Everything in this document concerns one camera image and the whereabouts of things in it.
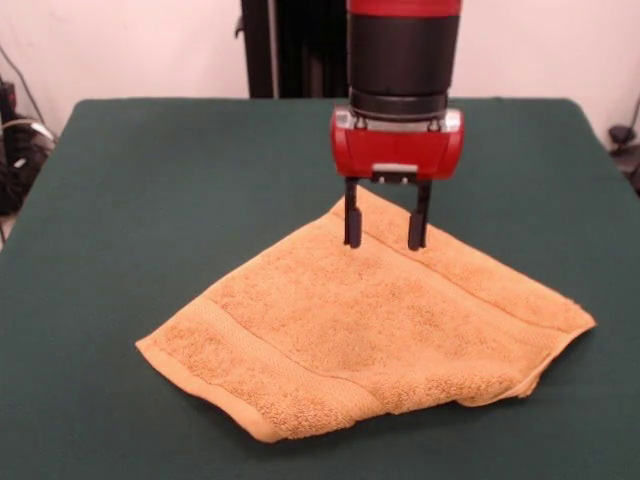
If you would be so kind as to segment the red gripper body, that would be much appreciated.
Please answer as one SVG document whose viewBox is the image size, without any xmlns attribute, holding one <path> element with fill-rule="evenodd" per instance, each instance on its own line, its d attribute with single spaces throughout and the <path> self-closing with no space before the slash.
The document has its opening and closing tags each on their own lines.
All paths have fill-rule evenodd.
<svg viewBox="0 0 640 480">
<path fill-rule="evenodd" d="M 418 122 L 400 123 L 334 109 L 331 150 L 337 172 L 347 178 L 428 181 L 450 178 L 464 144 L 464 116 L 458 109 Z"/>
</svg>

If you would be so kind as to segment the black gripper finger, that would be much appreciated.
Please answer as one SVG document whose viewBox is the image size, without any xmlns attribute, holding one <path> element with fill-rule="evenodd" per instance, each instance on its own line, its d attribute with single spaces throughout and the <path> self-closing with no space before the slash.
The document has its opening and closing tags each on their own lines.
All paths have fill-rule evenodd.
<svg viewBox="0 0 640 480">
<path fill-rule="evenodd" d="M 345 178 L 344 244 L 352 249 L 360 247 L 362 235 L 362 215 L 357 206 L 357 184 L 357 178 Z"/>
<path fill-rule="evenodd" d="M 418 251 L 426 247 L 427 225 L 432 194 L 432 182 L 425 181 L 417 185 L 417 202 L 409 218 L 408 248 Z"/>
</svg>

